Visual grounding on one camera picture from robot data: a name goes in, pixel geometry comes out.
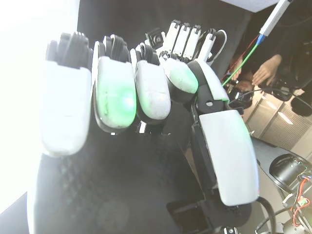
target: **green wire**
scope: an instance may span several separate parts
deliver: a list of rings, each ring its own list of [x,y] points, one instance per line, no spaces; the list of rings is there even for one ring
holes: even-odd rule
[[[256,50],[257,47],[258,47],[258,44],[254,45],[252,50],[249,52],[249,54],[243,60],[242,64],[230,75],[229,78],[227,78],[227,80],[222,84],[222,86],[226,85],[231,80],[231,78],[236,74],[236,72],[238,72],[238,70],[241,69],[241,67],[247,62],[247,60],[252,55],[252,53]]]

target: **human hand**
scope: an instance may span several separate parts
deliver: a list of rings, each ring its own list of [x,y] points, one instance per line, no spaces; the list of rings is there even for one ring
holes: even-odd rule
[[[281,61],[282,57],[280,55],[274,55],[272,58],[265,61],[253,75],[252,85],[259,85],[266,79],[268,79],[267,85],[269,85],[275,78],[276,71]]]
[[[243,57],[239,56],[239,57],[234,57],[231,62],[230,62],[230,66],[232,67],[233,64],[237,61],[237,63],[235,64],[235,66],[230,70],[230,73],[232,74],[234,71],[236,71],[236,69],[242,64],[243,62]],[[242,69],[240,68],[235,75],[232,77],[232,80],[237,80],[237,78],[239,77],[239,75],[241,74]]]

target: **blue connector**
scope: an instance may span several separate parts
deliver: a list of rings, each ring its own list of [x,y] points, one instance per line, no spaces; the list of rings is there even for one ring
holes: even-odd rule
[[[265,37],[266,37],[265,35],[260,34],[258,36],[258,40],[256,42],[256,45],[260,45],[263,42],[263,40],[265,39]]]

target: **person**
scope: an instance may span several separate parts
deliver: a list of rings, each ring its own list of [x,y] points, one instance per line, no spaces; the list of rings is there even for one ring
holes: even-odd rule
[[[256,35],[255,29],[260,28],[261,24],[263,24],[263,18],[267,17],[271,11],[271,9],[268,9],[267,12],[264,11],[252,19],[245,38],[241,41],[236,55],[231,60],[231,66],[235,61],[237,63],[230,70],[230,73],[235,71],[242,63],[243,58],[239,55],[246,48],[246,42],[251,41],[250,38]],[[275,79],[283,78],[282,74],[291,72],[294,55],[306,39],[312,39],[312,1],[296,0],[289,6],[280,22],[255,50],[245,66],[232,77],[232,80],[239,80],[235,88],[245,89],[246,81],[251,82],[248,89],[255,86],[270,86]],[[302,98],[310,104],[312,88],[303,89],[306,94]],[[294,100],[292,105],[295,106],[293,107],[294,112],[299,114],[299,109],[302,109],[301,104]]]

